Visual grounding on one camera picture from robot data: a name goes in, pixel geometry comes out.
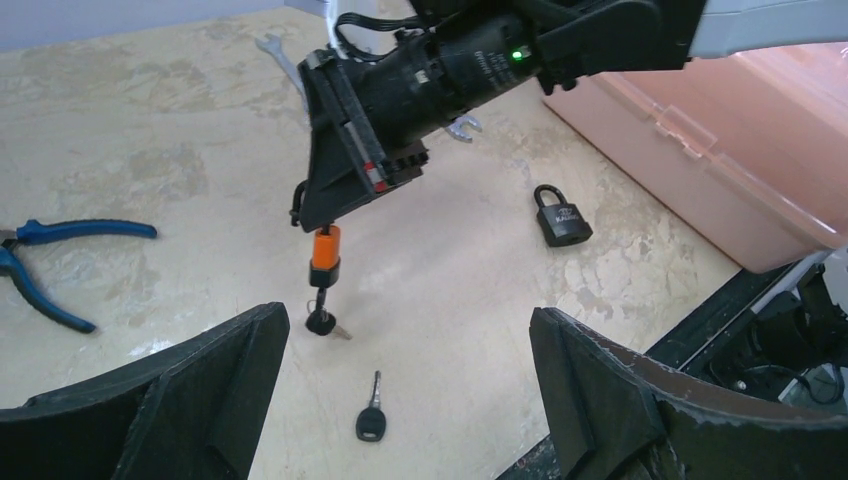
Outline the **single black key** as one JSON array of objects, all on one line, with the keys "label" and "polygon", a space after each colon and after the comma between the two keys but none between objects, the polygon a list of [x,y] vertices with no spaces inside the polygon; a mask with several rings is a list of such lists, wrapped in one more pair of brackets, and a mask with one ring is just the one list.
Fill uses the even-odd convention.
[{"label": "single black key", "polygon": [[380,387],[381,372],[377,370],[374,373],[368,406],[359,413],[355,421],[355,434],[360,441],[376,443],[385,435],[387,419],[381,409]]}]

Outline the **orange black padlock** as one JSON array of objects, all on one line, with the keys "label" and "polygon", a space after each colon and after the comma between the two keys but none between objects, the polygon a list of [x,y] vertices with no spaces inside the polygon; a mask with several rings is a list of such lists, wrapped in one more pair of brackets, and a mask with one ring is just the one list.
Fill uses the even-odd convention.
[{"label": "orange black padlock", "polygon": [[[300,225],[300,211],[305,195],[307,181],[301,181],[295,188],[292,207],[289,210],[293,227]],[[309,283],[317,289],[327,290],[339,278],[341,257],[341,230],[328,224],[315,231],[312,257],[309,262]]]}]

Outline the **black key bunch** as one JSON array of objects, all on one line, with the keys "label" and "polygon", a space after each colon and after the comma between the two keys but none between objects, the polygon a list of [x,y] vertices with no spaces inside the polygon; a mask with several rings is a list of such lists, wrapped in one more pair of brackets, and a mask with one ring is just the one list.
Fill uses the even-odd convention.
[{"label": "black key bunch", "polygon": [[352,335],[337,323],[336,317],[325,307],[326,288],[318,288],[314,308],[309,312],[305,321],[306,328],[318,336],[336,335],[344,340],[351,340]]}]

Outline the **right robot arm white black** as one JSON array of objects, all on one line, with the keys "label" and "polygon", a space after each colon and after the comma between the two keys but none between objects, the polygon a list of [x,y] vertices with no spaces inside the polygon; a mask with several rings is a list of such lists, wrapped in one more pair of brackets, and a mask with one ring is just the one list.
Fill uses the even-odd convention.
[{"label": "right robot arm white black", "polygon": [[340,14],[333,28],[389,32],[371,54],[337,35],[336,48],[299,64],[311,129],[307,176],[293,225],[307,232],[418,177],[423,139],[535,79],[573,89],[605,72],[680,70],[770,47],[847,37],[843,1],[415,1],[389,20]]}]

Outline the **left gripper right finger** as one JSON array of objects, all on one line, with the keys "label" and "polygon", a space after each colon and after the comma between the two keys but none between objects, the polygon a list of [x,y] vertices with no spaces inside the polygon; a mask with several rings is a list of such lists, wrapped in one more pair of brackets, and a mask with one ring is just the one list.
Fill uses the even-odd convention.
[{"label": "left gripper right finger", "polygon": [[555,308],[532,354],[566,479],[843,479],[847,419],[704,382]]}]

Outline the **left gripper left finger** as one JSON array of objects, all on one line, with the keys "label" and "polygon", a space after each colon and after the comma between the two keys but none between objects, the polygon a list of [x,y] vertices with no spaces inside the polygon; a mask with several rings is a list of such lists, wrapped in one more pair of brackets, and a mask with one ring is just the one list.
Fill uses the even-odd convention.
[{"label": "left gripper left finger", "polygon": [[280,302],[1,413],[5,479],[245,479],[290,321]]}]

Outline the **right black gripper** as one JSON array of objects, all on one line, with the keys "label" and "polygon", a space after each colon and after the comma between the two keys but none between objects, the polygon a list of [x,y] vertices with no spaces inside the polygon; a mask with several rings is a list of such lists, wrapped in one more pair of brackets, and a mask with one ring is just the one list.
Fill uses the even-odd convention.
[{"label": "right black gripper", "polygon": [[332,50],[314,50],[304,74],[313,138],[301,228],[318,230],[423,175],[429,156],[419,141],[404,148],[384,144],[346,71]]}]

